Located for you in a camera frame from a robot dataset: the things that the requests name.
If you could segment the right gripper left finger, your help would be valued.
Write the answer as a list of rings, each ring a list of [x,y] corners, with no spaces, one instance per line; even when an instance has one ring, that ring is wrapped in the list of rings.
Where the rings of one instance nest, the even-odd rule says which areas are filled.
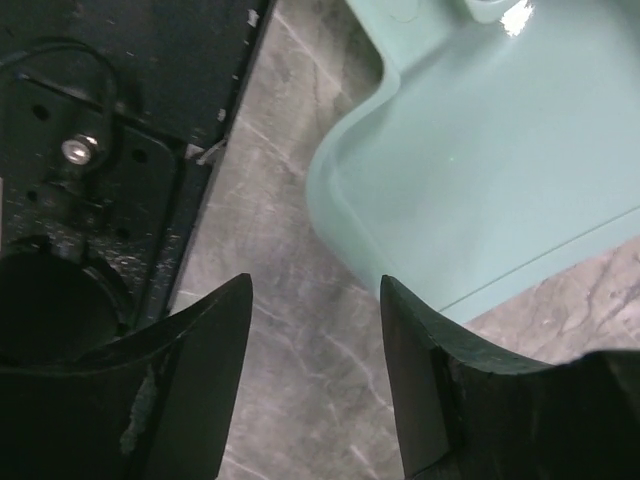
[[[1,367],[5,479],[214,479],[252,318],[242,273],[73,362]]]

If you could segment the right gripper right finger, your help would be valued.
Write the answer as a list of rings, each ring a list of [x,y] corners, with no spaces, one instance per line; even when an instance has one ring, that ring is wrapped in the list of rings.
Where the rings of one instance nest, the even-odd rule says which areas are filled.
[[[384,353],[408,479],[635,479],[639,354],[551,365],[380,285]]]

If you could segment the teal dustpan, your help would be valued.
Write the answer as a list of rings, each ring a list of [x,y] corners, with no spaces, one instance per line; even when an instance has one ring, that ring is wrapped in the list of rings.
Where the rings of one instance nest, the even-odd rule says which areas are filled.
[[[353,1],[377,90],[325,136],[306,199],[372,293],[467,322],[639,233],[635,1]]]

